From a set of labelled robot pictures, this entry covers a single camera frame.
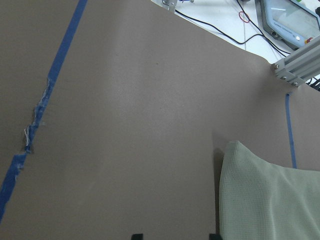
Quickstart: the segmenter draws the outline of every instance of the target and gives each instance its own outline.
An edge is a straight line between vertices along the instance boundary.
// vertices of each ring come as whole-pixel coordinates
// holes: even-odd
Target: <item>green cloth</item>
[[[320,172],[271,164],[230,142],[219,217],[223,240],[320,240]]]

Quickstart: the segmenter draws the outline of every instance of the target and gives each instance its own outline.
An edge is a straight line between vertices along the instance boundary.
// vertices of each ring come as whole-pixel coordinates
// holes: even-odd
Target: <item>black object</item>
[[[210,234],[209,240],[223,240],[219,234]]]
[[[144,240],[143,234],[133,234],[131,240]]]
[[[315,13],[320,17],[320,7],[315,10]]]

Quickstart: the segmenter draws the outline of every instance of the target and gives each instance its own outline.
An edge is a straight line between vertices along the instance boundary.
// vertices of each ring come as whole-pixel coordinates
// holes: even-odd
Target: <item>green object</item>
[[[320,239],[320,172],[271,164],[230,142],[219,216],[223,240]]]

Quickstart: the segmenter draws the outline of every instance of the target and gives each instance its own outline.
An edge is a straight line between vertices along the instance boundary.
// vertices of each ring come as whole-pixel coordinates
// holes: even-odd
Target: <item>blue tape strip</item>
[[[290,118],[290,95],[291,94],[292,94],[292,92],[288,92],[285,95],[285,112],[286,112],[286,122],[288,125],[292,167],[294,169],[296,169],[297,168],[297,161],[296,161],[296,153],[295,153],[295,143],[294,143],[294,135],[292,133],[291,118]]]
[[[87,1],[88,0],[79,0],[75,8],[75,11],[73,13],[72,19],[69,23],[69,26],[64,34],[64,37],[62,39],[58,52],[56,53],[51,69],[48,73],[47,87],[42,95],[41,100],[39,101],[38,105],[34,109],[34,120],[32,124],[30,124],[25,130],[25,135],[26,135],[26,145],[24,148],[25,152],[23,154],[17,154],[13,156],[11,165],[8,171],[6,172],[4,181],[1,185],[1,191],[0,191],[0,223],[5,213],[6,204],[9,201],[12,195],[12,192],[14,190],[14,187],[16,185],[17,176],[19,175],[20,170],[24,167],[24,163],[27,155],[31,152],[31,146],[32,146],[36,131],[40,125],[41,119],[48,105],[51,93],[53,92],[53,89],[55,87],[61,67],[64,63],[64,60],[70,48],[71,42],[76,33],[82,14],[86,8]]]

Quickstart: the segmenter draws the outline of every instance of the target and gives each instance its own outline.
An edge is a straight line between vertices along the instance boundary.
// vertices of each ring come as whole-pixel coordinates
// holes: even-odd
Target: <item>black cable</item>
[[[278,47],[275,46],[274,43],[271,42],[264,34],[259,34],[259,33],[257,33],[257,34],[255,34],[255,35],[252,35],[251,37],[249,37],[246,41],[244,41],[244,42],[239,42],[239,41],[235,40],[233,37],[229,36],[228,34],[224,33],[223,31],[221,31],[221,30],[220,30],[219,28],[217,28],[216,26],[214,26],[214,25],[212,25],[212,24],[210,24],[210,23],[208,23],[208,22],[201,21],[201,20],[195,19],[195,18],[193,18],[193,17],[187,16],[187,15],[183,14],[182,12],[180,12],[180,11],[178,11],[178,10],[175,10],[175,12],[176,12],[177,14],[180,14],[181,16],[187,18],[187,19],[190,19],[190,20],[193,20],[193,21],[196,21],[196,22],[199,22],[199,23],[202,23],[202,24],[205,24],[205,25],[208,25],[208,26],[214,28],[214,29],[217,30],[219,33],[221,33],[223,36],[225,36],[225,37],[227,37],[228,39],[234,41],[234,42],[235,42],[236,44],[238,44],[238,45],[243,45],[243,44],[247,43],[248,41],[250,41],[252,38],[254,38],[254,37],[256,37],[256,36],[260,36],[260,37],[264,38],[264,39],[271,45],[271,47],[273,47],[273,49],[275,49],[279,54],[281,54],[282,56],[286,57],[286,55],[284,55],[284,54],[281,52],[281,51],[283,51],[283,50],[281,50],[281,51],[278,50],[278,49],[277,49]]]
[[[236,2],[238,3],[238,5],[240,6],[241,10],[243,11],[243,13],[245,14],[245,16],[248,18],[249,22],[253,24],[253,26],[256,27],[256,29],[259,30],[259,32],[263,35],[264,39],[271,45],[273,46],[273,48],[278,49],[277,52],[281,51],[285,54],[291,54],[290,52],[284,51],[282,49],[280,49],[279,47],[277,47],[269,38],[267,38],[267,36],[262,32],[262,30],[250,19],[250,17],[248,16],[248,14],[246,13],[246,11],[244,10],[244,8],[241,6],[240,2],[238,0],[236,0]]]

